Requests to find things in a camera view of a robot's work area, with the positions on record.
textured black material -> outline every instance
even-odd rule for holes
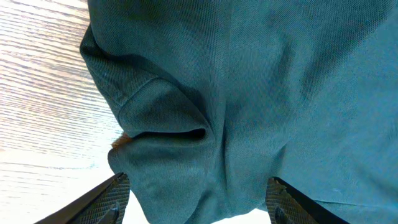
[[[268,180],[266,205],[271,223],[317,224],[285,189],[274,178]]]
[[[129,201],[130,180],[126,174],[116,179],[104,193],[87,207],[72,224],[95,224],[102,220],[106,213],[119,203],[119,216],[117,224],[121,224],[124,212]]]
[[[268,180],[266,205],[272,224],[348,224],[278,177]]]

wooden floor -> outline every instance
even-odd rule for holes
[[[0,0],[0,223],[36,222],[113,174],[121,128],[78,50],[89,21],[86,1]],[[147,223],[133,194],[125,223]]]

light wooden surface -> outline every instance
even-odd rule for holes
[[[78,50],[89,21],[86,1],[0,0],[0,223],[34,223],[113,174],[122,130]],[[268,219],[245,217],[220,223]],[[133,194],[124,221],[147,223]]]

green fabric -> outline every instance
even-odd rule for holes
[[[88,5],[81,54],[133,138],[109,164],[149,222],[265,209],[278,176],[350,223],[398,223],[396,1]]]

knit fabric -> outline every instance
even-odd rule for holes
[[[278,176],[350,223],[398,223],[390,0],[89,0],[81,43],[131,140],[109,152],[150,223],[266,209]]]

